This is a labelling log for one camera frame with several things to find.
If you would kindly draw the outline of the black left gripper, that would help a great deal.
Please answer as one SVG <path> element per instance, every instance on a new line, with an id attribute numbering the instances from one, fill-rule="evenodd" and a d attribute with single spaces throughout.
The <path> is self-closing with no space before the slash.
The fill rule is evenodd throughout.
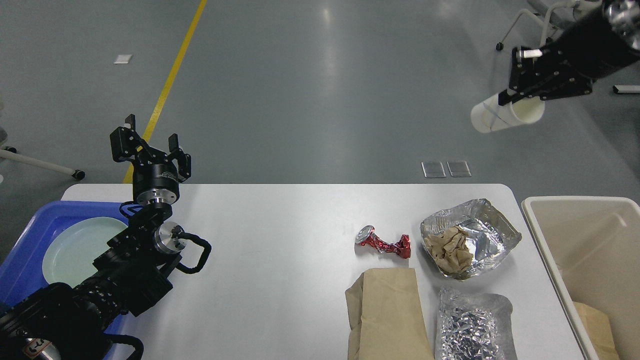
<path id="1" fill-rule="evenodd" d="M 136 123 L 135 114 L 129 114 L 124 125 L 110 133 L 112 160 L 116 163 L 132 163 L 132 194 L 137 205 L 173 205 L 179 199 L 179 183 L 189 180 L 192 175 L 192 157 L 179 145 L 178 134 L 173 133 L 167 139 L 169 162 L 142 163 L 143 159 L 150 159 L 151 153 L 148 143 L 137 133 Z"/>

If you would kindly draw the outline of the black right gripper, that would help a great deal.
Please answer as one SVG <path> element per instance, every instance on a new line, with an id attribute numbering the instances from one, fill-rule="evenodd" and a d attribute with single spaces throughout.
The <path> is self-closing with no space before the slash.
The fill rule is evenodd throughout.
<path id="1" fill-rule="evenodd" d="M 514 47 L 498 105 L 590 95 L 594 82 L 639 61 L 639 6 L 601 5 L 540 48 Z"/>

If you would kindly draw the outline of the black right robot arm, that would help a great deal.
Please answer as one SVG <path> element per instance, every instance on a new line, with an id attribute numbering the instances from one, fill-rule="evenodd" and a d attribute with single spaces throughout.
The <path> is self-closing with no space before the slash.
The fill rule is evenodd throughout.
<path id="1" fill-rule="evenodd" d="M 514 47 L 508 87 L 498 94 L 505 106 L 585 96 L 594 83 L 639 61 L 637 0 L 604 0 L 541 47 Z"/>

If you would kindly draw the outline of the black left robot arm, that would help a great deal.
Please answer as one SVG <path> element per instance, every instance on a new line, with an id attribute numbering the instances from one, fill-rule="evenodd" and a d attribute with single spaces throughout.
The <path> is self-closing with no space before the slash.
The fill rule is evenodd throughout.
<path id="1" fill-rule="evenodd" d="M 178 135 L 167 139 L 163 152 L 137 133 L 130 114 L 109 139 L 112 159 L 133 168 L 132 200 L 119 206 L 128 225 L 93 261 L 96 273 L 79 285 L 55 282 L 1 313 L 3 360 L 102 360 L 115 344 L 131 346 L 128 358 L 139 360 L 143 342 L 107 328 L 119 315 L 137 317 L 155 306 L 173 289 L 173 271 L 196 274 L 210 257 L 208 241 L 170 221 L 179 185 L 192 169 Z"/>

